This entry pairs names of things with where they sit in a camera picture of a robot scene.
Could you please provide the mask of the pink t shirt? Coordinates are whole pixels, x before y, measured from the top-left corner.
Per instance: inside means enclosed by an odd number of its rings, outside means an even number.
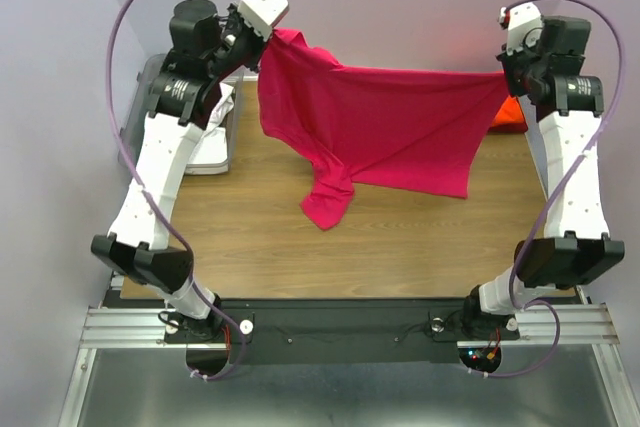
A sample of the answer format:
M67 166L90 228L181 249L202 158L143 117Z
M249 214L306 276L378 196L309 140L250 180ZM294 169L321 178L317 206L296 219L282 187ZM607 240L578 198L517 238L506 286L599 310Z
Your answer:
M263 132L313 170L304 214L335 227L358 183L465 198L471 164L508 94L500 72L340 63L302 32L275 31L258 78Z

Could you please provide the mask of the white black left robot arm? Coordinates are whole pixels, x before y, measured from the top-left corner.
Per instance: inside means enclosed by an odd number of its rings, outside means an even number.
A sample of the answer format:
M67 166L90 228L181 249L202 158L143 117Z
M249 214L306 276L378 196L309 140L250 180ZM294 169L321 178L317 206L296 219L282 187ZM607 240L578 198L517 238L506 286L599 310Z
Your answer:
M224 320L219 297L198 285L190 247L174 248L170 217L185 170L222 97L221 82L240 67L256 69L285 0L241 0L220 19L209 0L177 4L172 47L152 80L141 151L124 203L92 253L113 271L149 287L175 309L163 323L210 341Z

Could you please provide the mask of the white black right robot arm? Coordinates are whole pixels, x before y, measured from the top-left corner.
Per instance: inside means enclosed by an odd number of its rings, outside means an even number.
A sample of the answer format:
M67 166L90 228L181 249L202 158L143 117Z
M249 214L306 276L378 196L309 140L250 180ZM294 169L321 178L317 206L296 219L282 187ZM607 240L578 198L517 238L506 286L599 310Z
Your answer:
M605 124L603 84L581 72L590 22L512 9L501 26L507 41L497 58L509 92L535 108L547 202L513 265L466 297L459 326L472 338L504 330L519 309L554 290L591 283L625 255L601 205L595 136Z

